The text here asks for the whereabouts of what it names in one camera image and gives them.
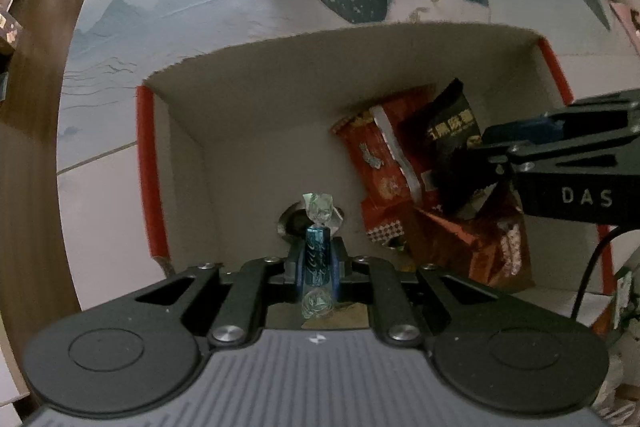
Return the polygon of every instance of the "candy wrapper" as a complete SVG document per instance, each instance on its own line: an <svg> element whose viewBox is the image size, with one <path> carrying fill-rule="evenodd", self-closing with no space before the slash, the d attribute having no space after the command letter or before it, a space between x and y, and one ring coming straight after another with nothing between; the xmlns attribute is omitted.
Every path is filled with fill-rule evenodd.
<svg viewBox="0 0 640 427"><path fill-rule="evenodd" d="M331 230L327 226L334 215L330 194L305 194L306 215L313 224L305 233L305 284L329 284L331 272Z"/></svg>
<svg viewBox="0 0 640 427"><path fill-rule="evenodd" d="M444 213L454 213L476 189L486 186L485 165L467 154L469 147L481 143L480 128L457 78L400 123L399 131L407 153L418 161L434 162L433 181Z"/></svg>
<svg viewBox="0 0 640 427"><path fill-rule="evenodd" d="M494 188L474 219L405 205L401 220L415 264L433 263L510 293L533 286L524 216L507 183Z"/></svg>
<svg viewBox="0 0 640 427"><path fill-rule="evenodd" d="M369 195L362 202L362 217L374 242L386 244L402 235L398 204L410 201L420 208L438 204L431 182L433 162L410 152L398 133L401 121L427 105L433 95L433 86L400 92L332 128L347 146Z"/></svg>

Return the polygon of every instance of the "wire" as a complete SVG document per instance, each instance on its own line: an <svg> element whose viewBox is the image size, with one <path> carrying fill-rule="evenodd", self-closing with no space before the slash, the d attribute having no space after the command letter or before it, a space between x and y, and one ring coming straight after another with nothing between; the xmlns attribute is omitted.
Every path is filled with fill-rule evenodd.
<svg viewBox="0 0 640 427"><path fill-rule="evenodd" d="M629 227L617 227L616 229L611 230L607 235L605 235L600 242L598 243L595 250L591 254L591 258L587 264L587 268L584 270L584 274L582 274L582 280L580 281L580 287L578 288L578 293L575 296L574 309L571 311L571 318L573 320L578 319L578 312L580 311L580 305L582 304L582 300L584 299L584 294L587 291L587 285L589 284L589 279L591 278L591 274L593 273L593 269L598 262L602 252L605 247L613 241L615 238L619 237L623 233L630 232L631 229Z"/></svg>

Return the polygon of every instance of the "metal screw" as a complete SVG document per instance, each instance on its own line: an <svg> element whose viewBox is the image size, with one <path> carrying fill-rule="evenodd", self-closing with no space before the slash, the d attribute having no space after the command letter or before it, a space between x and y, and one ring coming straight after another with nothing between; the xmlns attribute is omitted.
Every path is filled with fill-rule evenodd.
<svg viewBox="0 0 640 427"><path fill-rule="evenodd" d="M219 342L235 342L244 336L244 330L238 326L220 326L213 330L213 338Z"/></svg>
<svg viewBox="0 0 640 427"><path fill-rule="evenodd" d="M395 341L414 341L420 336L420 330L411 324L396 324L389 328L389 336Z"/></svg>
<svg viewBox="0 0 640 427"><path fill-rule="evenodd" d="M517 172L527 172L530 171L533 167L533 162L524 162L522 165L516 165L515 169Z"/></svg>

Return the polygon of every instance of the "white cardboard box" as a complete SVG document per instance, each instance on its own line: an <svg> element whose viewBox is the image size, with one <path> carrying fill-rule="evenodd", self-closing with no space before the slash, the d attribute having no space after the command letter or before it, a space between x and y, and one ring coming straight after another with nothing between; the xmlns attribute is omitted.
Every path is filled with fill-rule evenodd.
<svg viewBox="0 0 640 427"><path fill-rule="evenodd" d="M177 269L284 256L279 215L304 192L328 192L346 213L350 255L391 257L370 243L364 188L329 129L386 94L454 77L480 127L537 116L572 101L545 39L482 23L355 26L231 46L152 74L138 88L138 159L153 256ZM527 217L534 281L572 293L596 225ZM594 294L610 293L611 258ZM554 298L538 299L553 306ZM595 299L601 311L608 298ZM562 312L563 306L556 311ZM584 320L591 322L597 311Z"/></svg>

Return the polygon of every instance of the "snack package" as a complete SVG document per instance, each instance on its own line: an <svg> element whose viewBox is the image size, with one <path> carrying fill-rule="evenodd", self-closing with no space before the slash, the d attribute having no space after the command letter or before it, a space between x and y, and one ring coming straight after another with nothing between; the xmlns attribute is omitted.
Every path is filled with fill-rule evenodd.
<svg viewBox="0 0 640 427"><path fill-rule="evenodd" d="M507 183L494 188L474 219L404 206L401 221L416 265L437 264L509 293L533 286L524 216Z"/></svg>
<svg viewBox="0 0 640 427"><path fill-rule="evenodd" d="M386 244L402 235L398 204L409 201L420 208L438 204L432 162L410 152L398 134L401 121L428 104L433 94L433 86L397 93L332 128L347 146L369 195L362 202L362 217L374 242Z"/></svg>
<svg viewBox="0 0 640 427"><path fill-rule="evenodd" d="M455 213L477 188L485 186L478 179L484 174L483 165L467 154L469 147L481 143L481 136L459 79L400 123L399 131L407 153L433 163L433 181L444 213Z"/></svg>

